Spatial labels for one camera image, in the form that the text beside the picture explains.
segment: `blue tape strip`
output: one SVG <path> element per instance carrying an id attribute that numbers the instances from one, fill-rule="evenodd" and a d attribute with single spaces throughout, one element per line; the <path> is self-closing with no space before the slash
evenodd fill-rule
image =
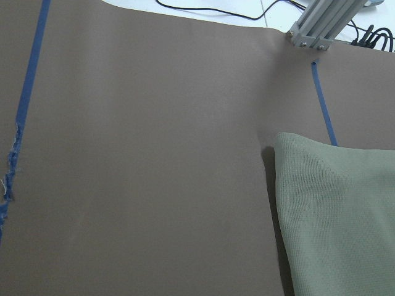
<path id="1" fill-rule="evenodd" d="M 328 130 L 328 135 L 329 135 L 331 144 L 332 144 L 332 146 L 337 146 L 338 142 L 336 140 L 335 132 L 333 131 L 331 118 L 329 116 L 329 111 L 326 107 L 325 98 L 323 96 L 323 92 L 322 92 L 322 88 L 321 88 L 320 78 L 318 77 L 317 64 L 318 64 L 318 60 L 315 60 L 314 62 L 311 63 L 311 71 L 313 73 L 314 85 L 315 85 L 315 89 L 317 90 L 317 96 L 320 101 L 323 119 L 325 120 L 326 129 Z"/>
<path id="2" fill-rule="evenodd" d="M 39 12 L 35 38 L 31 47 L 29 63 L 26 71 L 25 82 L 23 83 L 22 93 L 20 95 L 17 116 L 15 123 L 17 131 L 15 133 L 14 144 L 8 155 L 9 171 L 4 177 L 4 202 L 0 205 L 0 243 L 2 237 L 2 227 L 4 219 L 7 218 L 8 204 L 12 200 L 12 184 L 14 183 L 15 171 L 17 169 L 20 146 L 22 144 L 23 130 L 25 128 L 27 110 L 29 108 L 31 91 L 35 82 L 38 59 L 40 57 L 41 43 L 43 41 L 45 24 L 47 21 L 48 10 L 51 0 L 43 0 Z"/>

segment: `towel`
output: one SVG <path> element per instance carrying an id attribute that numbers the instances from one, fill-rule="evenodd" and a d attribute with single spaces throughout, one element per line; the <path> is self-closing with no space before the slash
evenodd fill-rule
<path id="1" fill-rule="evenodd" d="M 280 133 L 275 155 L 295 295 L 395 295 L 395 151 Z"/>

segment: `light green fabric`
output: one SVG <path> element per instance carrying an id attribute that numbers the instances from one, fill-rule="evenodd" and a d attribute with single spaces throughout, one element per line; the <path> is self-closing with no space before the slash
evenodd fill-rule
<path id="1" fill-rule="evenodd" d="M 281 133 L 275 153 L 295 295 L 395 295 L 395 151 Z"/>

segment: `green cloth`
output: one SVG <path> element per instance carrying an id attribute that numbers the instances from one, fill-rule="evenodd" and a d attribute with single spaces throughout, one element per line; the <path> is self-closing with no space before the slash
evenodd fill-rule
<path id="1" fill-rule="evenodd" d="M 395 151 L 281 133 L 275 154 L 295 295 L 395 295 Z"/>

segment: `blue tape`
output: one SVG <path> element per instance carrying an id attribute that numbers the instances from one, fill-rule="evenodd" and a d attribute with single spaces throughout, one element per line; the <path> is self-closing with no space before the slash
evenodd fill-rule
<path id="1" fill-rule="evenodd" d="M 313 73 L 314 85 L 315 85 L 315 89 L 317 90 L 317 96 L 320 101 L 323 119 L 325 120 L 326 130 L 328 131 L 328 135 L 329 135 L 331 144 L 332 144 L 332 146 L 337 146 L 338 142 L 336 140 L 335 132 L 333 131 L 331 118 L 329 116 L 329 111 L 326 107 L 325 98 L 323 96 L 323 92 L 322 92 L 322 88 L 321 88 L 320 77 L 318 77 L 317 64 L 318 64 L 318 60 L 315 60 L 314 62 L 311 63 L 311 71 Z"/>
<path id="2" fill-rule="evenodd" d="M 40 57 L 41 43 L 43 42 L 44 29 L 47 21 L 50 3 L 51 0 L 43 0 L 41 3 L 41 9 L 39 12 L 35 38 L 33 40 L 33 45 L 31 47 L 25 81 L 23 82 L 23 88 L 22 88 L 22 93 L 20 95 L 17 116 L 15 118 L 17 131 L 15 133 L 14 143 L 8 155 L 9 171 L 4 177 L 4 184 L 3 184 L 4 201 L 2 204 L 0 204 L 0 243 L 1 243 L 4 220 L 7 218 L 8 204 L 12 200 L 12 185 L 14 183 L 15 172 L 17 169 L 20 146 L 22 145 L 23 130 L 25 128 L 31 91 L 33 90 L 33 85 L 35 82 L 36 69 L 37 69 L 38 59 Z"/>

